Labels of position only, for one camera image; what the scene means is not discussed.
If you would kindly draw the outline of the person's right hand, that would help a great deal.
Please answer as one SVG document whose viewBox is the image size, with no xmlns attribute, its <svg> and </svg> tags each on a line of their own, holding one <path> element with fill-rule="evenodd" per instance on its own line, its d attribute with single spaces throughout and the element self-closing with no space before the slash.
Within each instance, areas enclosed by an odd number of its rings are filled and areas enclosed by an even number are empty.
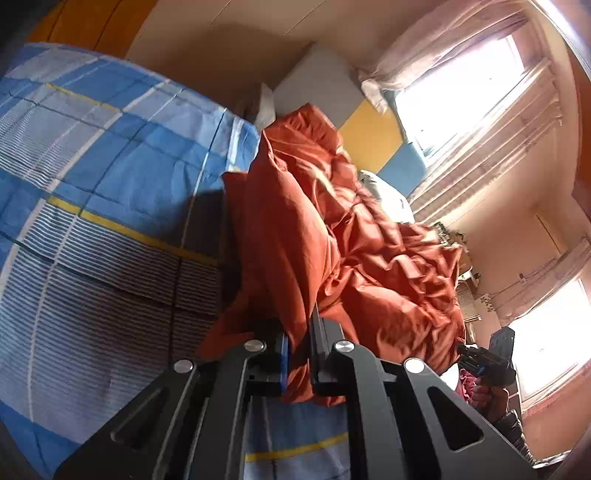
<svg viewBox="0 0 591 480">
<path fill-rule="evenodd" d="M 478 381 L 474 387 L 469 403 L 478 410 L 490 423 L 500 420 L 508 412 L 509 393 L 499 386 L 489 386 Z"/>
</svg>

